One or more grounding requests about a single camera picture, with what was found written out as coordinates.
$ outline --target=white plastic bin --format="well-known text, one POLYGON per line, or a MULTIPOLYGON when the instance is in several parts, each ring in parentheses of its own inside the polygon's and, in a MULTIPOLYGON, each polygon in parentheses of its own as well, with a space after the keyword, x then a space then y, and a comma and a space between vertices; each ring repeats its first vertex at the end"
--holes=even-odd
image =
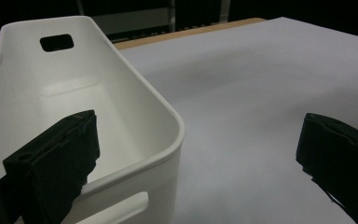
POLYGON ((4 158, 59 119, 89 109, 97 115, 101 158, 64 223, 169 223, 185 135, 179 115, 89 17, 2 28, 0 178, 4 158), (42 38, 62 35, 72 47, 42 48, 42 38))

